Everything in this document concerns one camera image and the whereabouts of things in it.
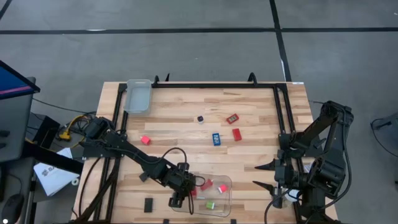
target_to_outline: blue rectangular block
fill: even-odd
[[[214,144],[214,146],[221,145],[220,134],[218,134],[218,133],[213,134],[213,144]]]

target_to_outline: transparent bin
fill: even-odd
[[[232,180],[225,175],[209,175],[209,174],[195,174],[199,176],[196,178],[197,185],[203,184],[203,177],[205,180],[212,180],[213,185],[205,190],[196,187],[197,196],[193,196],[193,213],[201,215],[214,215],[217,217],[227,217],[231,213],[231,191]],[[218,187],[226,185],[227,191],[220,193]],[[188,197],[182,202],[181,208],[173,208],[176,212],[189,212]]]
[[[127,96],[124,110],[131,115],[145,115],[150,112],[152,83],[150,80],[127,81]]]

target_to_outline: wooden table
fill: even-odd
[[[118,85],[118,82],[104,83],[97,116],[112,120]],[[305,87],[302,83],[287,83],[287,86],[295,127],[297,131],[302,131],[313,121]],[[112,222],[162,223],[167,218],[170,223],[230,223],[231,219],[237,219],[238,223],[264,223],[264,210],[271,201],[271,196],[252,181],[275,184],[273,171],[254,169],[255,166],[276,158],[279,148],[279,123],[272,89],[154,88],[152,91],[150,115],[128,117],[126,129],[129,142],[144,152],[159,157],[171,147],[181,147],[187,153],[191,172],[229,176],[233,181],[231,213],[228,217],[221,218],[174,212],[167,206],[172,191],[150,179],[141,182],[141,167],[124,157],[119,171]],[[280,101],[285,126],[289,127],[282,93]],[[239,121],[228,124],[226,118],[234,113],[239,115]],[[120,110],[117,129],[122,115],[123,110]],[[201,115],[205,119],[204,124],[196,121],[196,117]],[[240,129],[241,141],[234,141],[233,128]],[[213,146],[213,133],[220,134],[221,146]],[[150,146],[140,142],[142,135],[152,139]],[[183,157],[175,151],[168,154],[166,159],[177,163]],[[97,163],[88,179],[83,210],[98,191],[103,160]],[[86,178],[94,161],[95,159],[88,159],[85,162],[82,180]],[[75,201],[75,211],[78,210],[82,182]],[[146,197],[154,199],[152,213],[144,213]],[[101,218],[105,217],[108,196],[105,195],[104,198]],[[334,206],[328,208],[326,213],[337,218]],[[283,209],[271,207],[268,222],[295,223],[293,206]]]

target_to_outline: black floor stripe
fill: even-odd
[[[260,33],[274,28],[178,28],[178,29],[104,29],[104,30],[0,30],[0,34],[197,34],[197,33]]]
[[[4,16],[4,14],[6,13],[8,7],[10,6],[12,0],[7,0],[6,3],[3,5],[1,11],[0,11],[0,20],[1,18]]]
[[[279,56],[282,61],[282,66],[284,69],[285,81],[291,82],[292,76],[290,75],[289,63],[287,62],[285,44],[284,44],[284,39],[282,37],[281,29],[280,29],[279,17],[278,17],[278,12],[276,9],[275,0],[269,0],[269,4],[271,5],[271,12],[272,12],[272,18],[274,20],[276,39],[278,41]]]
[[[282,32],[398,32],[398,27],[282,28]]]

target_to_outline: floor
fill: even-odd
[[[398,110],[397,29],[283,29],[398,27],[397,1],[278,0],[284,48],[275,32],[265,31],[131,33],[132,29],[272,28],[270,2],[274,0],[0,0],[0,8],[6,5],[0,11],[0,59],[37,78],[42,91],[36,98],[84,111],[96,109],[105,81],[153,80],[155,75],[164,79],[168,73],[175,81],[241,81],[254,72],[261,81],[305,82],[311,100],[348,105],[355,115],[347,140],[353,183],[337,203],[340,220],[396,223],[397,158],[377,144],[369,123]],[[119,34],[77,34],[103,29],[119,29]],[[312,105],[314,117],[319,108]],[[37,102],[32,111],[60,123],[76,115]],[[389,133],[385,129],[377,134],[393,151],[397,142],[386,138]],[[76,188],[68,186],[53,199],[38,203],[35,222],[67,222],[75,194]]]

